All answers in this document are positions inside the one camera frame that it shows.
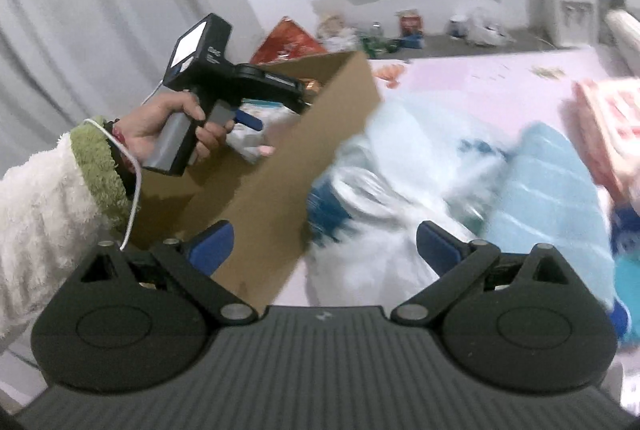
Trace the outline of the person's left hand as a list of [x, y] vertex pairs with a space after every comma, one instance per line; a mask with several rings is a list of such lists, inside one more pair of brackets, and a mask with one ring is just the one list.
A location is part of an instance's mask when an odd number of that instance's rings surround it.
[[198, 143], [192, 154], [194, 163], [205, 161], [221, 149], [235, 126], [233, 120], [229, 120], [224, 126], [211, 121], [205, 123], [205, 114], [198, 101], [188, 91], [181, 91], [159, 94], [138, 106], [115, 121], [113, 132], [118, 141], [142, 164], [151, 156], [166, 121], [175, 113], [186, 114], [198, 123], [195, 129]]

